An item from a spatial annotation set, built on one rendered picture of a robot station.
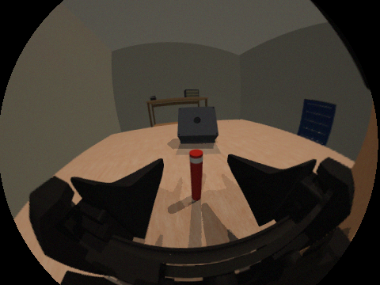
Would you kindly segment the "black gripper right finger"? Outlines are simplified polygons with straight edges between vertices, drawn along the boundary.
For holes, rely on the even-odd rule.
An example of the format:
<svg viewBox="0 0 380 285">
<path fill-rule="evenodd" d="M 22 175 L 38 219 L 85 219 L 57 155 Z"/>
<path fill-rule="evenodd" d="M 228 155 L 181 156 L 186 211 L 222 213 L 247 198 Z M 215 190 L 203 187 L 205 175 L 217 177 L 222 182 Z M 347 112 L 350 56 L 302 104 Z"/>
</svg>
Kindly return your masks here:
<svg viewBox="0 0 380 285">
<path fill-rule="evenodd" d="M 232 154 L 227 156 L 227 162 L 257 225 L 262 226 L 273 220 L 273 213 L 282 206 L 298 180 L 314 170 L 317 159 L 285 169 Z"/>
</svg>

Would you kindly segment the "dark grey sloped panel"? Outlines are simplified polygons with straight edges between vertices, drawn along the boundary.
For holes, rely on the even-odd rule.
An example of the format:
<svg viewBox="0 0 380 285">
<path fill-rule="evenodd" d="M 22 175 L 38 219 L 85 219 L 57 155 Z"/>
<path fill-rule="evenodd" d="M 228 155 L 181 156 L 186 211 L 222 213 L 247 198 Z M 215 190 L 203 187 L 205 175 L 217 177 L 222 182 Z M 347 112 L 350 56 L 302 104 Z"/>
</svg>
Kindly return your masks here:
<svg viewBox="0 0 380 285">
<path fill-rule="evenodd" d="M 180 143 L 215 143 L 218 136 L 215 107 L 178 109 L 177 138 Z"/>
</svg>

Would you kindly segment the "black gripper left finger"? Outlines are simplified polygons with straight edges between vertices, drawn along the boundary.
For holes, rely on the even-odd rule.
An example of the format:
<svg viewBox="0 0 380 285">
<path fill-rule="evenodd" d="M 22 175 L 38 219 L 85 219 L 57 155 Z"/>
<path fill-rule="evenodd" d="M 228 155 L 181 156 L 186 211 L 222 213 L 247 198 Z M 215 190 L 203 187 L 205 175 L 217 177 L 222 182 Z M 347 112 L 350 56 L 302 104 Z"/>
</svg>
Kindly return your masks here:
<svg viewBox="0 0 380 285">
<path fill-rule="evenodd" d="M 112 183 L 71 177 L 78 195 L 107 208 L 133 232 L 134 238 L 145 238 L 155 197 L 158 195 L 164 162 L 162 158 Z"/>
</svg>

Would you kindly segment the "red peg with white band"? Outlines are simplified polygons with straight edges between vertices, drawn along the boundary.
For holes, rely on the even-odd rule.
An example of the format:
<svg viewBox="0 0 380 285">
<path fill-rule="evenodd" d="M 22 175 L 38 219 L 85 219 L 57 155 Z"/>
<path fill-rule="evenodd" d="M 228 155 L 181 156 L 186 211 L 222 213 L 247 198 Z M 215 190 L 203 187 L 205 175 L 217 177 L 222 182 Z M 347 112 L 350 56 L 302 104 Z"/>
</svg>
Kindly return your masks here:
<svg viewBox="0 0 380 285">
<path fill-rule="evenodd" d="M 203 151 L 193 149 L 189 151 L 191 190 L 194 200 L 202 199 Z"/>
</svg>

